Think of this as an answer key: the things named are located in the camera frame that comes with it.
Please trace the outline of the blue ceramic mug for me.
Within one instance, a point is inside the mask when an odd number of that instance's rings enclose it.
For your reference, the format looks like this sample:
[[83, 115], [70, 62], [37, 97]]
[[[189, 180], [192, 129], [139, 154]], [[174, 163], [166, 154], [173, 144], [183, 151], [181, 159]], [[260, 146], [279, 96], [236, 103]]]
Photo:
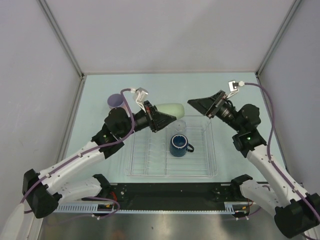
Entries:
[[169, 152], [174, 157], [183, 157], [186, 153], [193, 153], [195, 148], [183, 134], [175, 134], [170, 139]]

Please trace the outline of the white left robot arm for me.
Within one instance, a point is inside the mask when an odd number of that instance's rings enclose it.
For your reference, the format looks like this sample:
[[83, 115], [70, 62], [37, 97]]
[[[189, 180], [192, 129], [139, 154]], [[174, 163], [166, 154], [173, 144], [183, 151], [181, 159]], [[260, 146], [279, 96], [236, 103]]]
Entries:
[[24, 173], [21, 201], [28, 203], [30, 212], [37, 219], [50, 215], [63, 202], [91, 197], [107, 199], [111, 188], [102, 174], [77, 183], [68, 180], [114, 155], [133, 133], [145, 128], [157, 133], [185, 115], [185, 108], [180, 103], [152, 105], [146, 100], [142, 105], [139, 112], [131, 114], [122, 107], [111, 109], [101, 130], [77, 153], [39, 172], [30, 169]]

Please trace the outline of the clear glass tumbler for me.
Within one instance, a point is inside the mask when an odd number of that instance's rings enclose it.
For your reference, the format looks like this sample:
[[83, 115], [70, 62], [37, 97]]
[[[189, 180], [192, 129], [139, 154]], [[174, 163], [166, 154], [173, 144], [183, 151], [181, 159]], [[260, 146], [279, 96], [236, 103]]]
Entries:
[[182, 120], [182, 119], [178, 119], [177, 121], [175, 121], [175, 122], [173, 123], [173, 129], [174, 129], [175, 131], [177, 131], [177, 132], [182, 133], [182, 132], [184, 132], [184, 131], [186, 130], [186, 128], [187, 128], [187, 124], [186, 124], [186, 122], [185, 122], [184, 120]]

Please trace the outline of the pale green plastic cup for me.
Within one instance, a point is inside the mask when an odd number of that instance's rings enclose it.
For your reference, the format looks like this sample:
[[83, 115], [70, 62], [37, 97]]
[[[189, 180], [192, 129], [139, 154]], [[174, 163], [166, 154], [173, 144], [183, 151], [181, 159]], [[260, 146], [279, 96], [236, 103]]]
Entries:
[[171, 115], [176, 119], [181, 119], [185, 116], [185, 108], [181, 103], [163, 103], [155, 105], [158, 112]]

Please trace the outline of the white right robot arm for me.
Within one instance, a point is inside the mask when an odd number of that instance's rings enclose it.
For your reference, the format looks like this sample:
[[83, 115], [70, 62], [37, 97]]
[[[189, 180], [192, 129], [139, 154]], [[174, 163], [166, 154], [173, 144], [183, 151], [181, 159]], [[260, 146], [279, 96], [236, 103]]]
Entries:
[[280, 232], [291, 239], [319, 226], [320, 196], [310, 194], [281, 167], [270, 154], [270, 147], [257, 127], [261, 123], [260, 110], [253, 104], [245, 104], [236, 110], [224, 91], [205, 98], [189, 99], [187, 103], [203, 116], [219, 118], [233, 130], [233, 144], [269, 183], [271, 190], [241, 175], [231, 181], [231, 196], [242, 201], [252, 200], [268, 212]]

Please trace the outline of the lavender plastic cup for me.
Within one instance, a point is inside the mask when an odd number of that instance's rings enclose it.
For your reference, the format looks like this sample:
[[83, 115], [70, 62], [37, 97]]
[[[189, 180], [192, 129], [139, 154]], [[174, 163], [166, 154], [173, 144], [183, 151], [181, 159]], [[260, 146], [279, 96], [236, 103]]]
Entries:
[[107, 105], [110, 109], [114, 108], [123, 108], [127, 110], [127, 107], [124, 102], [124, 98], [120, 93], [112, 94], [107, 99]]

